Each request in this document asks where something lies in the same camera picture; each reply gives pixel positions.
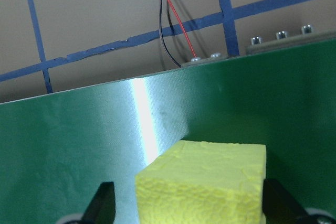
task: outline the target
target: grid pattern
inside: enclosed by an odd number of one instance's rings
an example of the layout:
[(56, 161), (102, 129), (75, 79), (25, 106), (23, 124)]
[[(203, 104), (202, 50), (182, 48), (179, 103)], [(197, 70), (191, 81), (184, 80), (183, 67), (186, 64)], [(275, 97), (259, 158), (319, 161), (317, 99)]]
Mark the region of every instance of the grid pattern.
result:
[[(145, 34), (130, 37), (127, 40), (118, 40), (102, 46), (98, 46), (96, 48), (90, 48), (85, 51), (74, 52), (72, 54), (66, 55), (65, 57), (46, 60), (43, 48), (43, 41), (40, 34), (37, 14), (34, 6), (34, 0), (27, 0), (27, 1), (30, 10), (30, 15), (32, 17), (32, 23), (41, 62), (8, 73), (0, 74), (0, 82), (42, 71), (44, 75), (44, 81), (47, 92), (52, 93), (53, 89), (50, 83), (50, 77), (48, 72), (49, 68), (79, 61), (84, 58), (92, 57), (98, 54), (103, 54), (108, 51), (113, 51), (127, 47), (135, 47), (138, 45), (146, 44), (154, 39), (159, 38), (159, 31), (155, 30), (147, 32)], [(225, 43), (228, 53), (230, 55), (239, 55), (235, 20), (294, 4), (300, 4), (306, 1), (310, 0), (262, 0), (232, 8), (231, 0), (219, 0), (221, 12), (207, 15), (202, 18), (186, 21), (184, 22), (184, 26), (186, 31), (193, 31), (203, 29), (209, 26), (223, 24)], [(173, 26), (173, 28), (165, 27), (163, 29), (163, 36), (173, 36), (181, 33), (182, 31), (179, 25), (175, 25)]]

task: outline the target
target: black wire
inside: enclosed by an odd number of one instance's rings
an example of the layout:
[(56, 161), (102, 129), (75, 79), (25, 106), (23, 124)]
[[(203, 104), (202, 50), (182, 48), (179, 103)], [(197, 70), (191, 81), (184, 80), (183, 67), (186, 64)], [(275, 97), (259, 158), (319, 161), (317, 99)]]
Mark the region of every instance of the black wire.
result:
[(163, 34), (162, 34), (162, 0), (160, 0), (160, 11), (159, 11), (159, 35), (160, 35), (160, 41), (163, 45), (163, 48), (166, 52), (166, 54), (171, 58), (171, 60), (180, 68), (181, 65), (175, 60), (175, 58), (171, 55), (169, 52), (166, 43), (164, 42)]

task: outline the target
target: wall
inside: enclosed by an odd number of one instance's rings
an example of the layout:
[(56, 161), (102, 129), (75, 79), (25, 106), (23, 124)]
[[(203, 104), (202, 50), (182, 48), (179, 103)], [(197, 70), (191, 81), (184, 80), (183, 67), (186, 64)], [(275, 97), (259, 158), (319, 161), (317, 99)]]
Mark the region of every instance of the wall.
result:
[[(0, 0), (0, 102), (46, 94), (46, 87), (49, 92), (51, 89), (57, 92), (176, 67), (165, 55), (160, 41), (154, 39), (158, 36), (155, 31), (158, 28), (159, 0), (33, 1), (35, 33), (31, 20), (32, 2)], [(299, 34), (303, 24), (313, 24), (318, 31), (335, 29), (336, 0), (173, 2), (184, 22), (200, 18), (200, 27), (195, 27), (193, 22), (189, 24), (191, 30), (202, 29), (189, 34), (201, 57), (217, 51), (226, 53), (227, 49), (230, 52), (239, 49), (240, 55), (244, 55), (250, 37), (260, 35), (264, 40), (271, 40), (278, 30), (295, 35)], [(163, 25), (168, 26), (165, 15)], [(111, 50), (123, 43), (109, 45), (152, 31), (149, 33), (150, 42), (135, 47)], [(138, 39), (130, 39), (123, 45), (138, 42)], [(182, 35), (167, 37), (166, 41), (179, 62), (191, 59)], [(81, 54), (70, 55), (106, 44), (109, 51), (105, 54), (78, 61), (74, 60), (82, 58)], [(37, 71), (41, 69), (44, 69), (44, 74)]]

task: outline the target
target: green metal plate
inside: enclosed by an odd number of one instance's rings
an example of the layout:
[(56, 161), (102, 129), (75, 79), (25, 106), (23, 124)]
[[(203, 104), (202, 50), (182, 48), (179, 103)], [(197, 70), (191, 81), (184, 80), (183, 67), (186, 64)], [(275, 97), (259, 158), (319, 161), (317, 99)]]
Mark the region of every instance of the green metal plate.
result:
[(267, 145), (268, 177), (336, 215), (336, 40), (0, 105), (0, 223), (55, 223), (180, 139)]

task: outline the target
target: wire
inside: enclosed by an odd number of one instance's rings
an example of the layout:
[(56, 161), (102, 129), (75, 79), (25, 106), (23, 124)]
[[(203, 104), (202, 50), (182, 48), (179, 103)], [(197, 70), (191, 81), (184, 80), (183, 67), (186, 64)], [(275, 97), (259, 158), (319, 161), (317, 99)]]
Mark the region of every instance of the wire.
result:
[(166, 54), (180, 68), (181, 65), (175, 60), (175, 58), (169, 52), (169, 50), (168, 50), (168, 48), (166, 46), (166, 43), (164, 42), (163, 35), (162, 35), (162, 0), (160, 0), (160, 11), (159, 11), (159, 35), (160, 35), (160, 40), (161, 40), (161, 43), (163, 45), (163, 48), (164, 48)]
[(167, 0), (167, 1), (168, 1), (168, 4), (169, 4), (170, 8), (172, 9), (172, 11), (173, 11), (173, 13), (174, 13), (174, 15), (175, 15), (175, 17), (176, 17), (176, 19), (177, 19), (177, 21), (178, 21), (180, 27), (181, 27), (181, 30), (182, 30), (182, 32), (183, 32), (183, 34), (184, 34), (184, 36), (185, 36), (185, 38), (186, 38), (186, 40), (187, 40), (187, 42), (188, 42), (188, 45), (189, 45), (189, 47), (190, 47), (190, 51), (192, 52), (193, 56), (196, 58), (197, 56), (196, 56), (195, 50), (194, 50), (193, 46), (191, 45), (190, 39), (189, 39), (189, 37), (188, 37), (188, 34), (187, 34), (187, 32), (185, 31), (185, 29), (184, 29), (184, 26), (183, 26), (183, 24), (182, 24), (182, 21), (181, 21), (180, 17), (178, 16), (178, 14), (177, 14), (177, 12), (176, 12), (176, 10), (175, 10), (175, 7), (174, 7), (172, 1), (171, 1), (171, 0)]

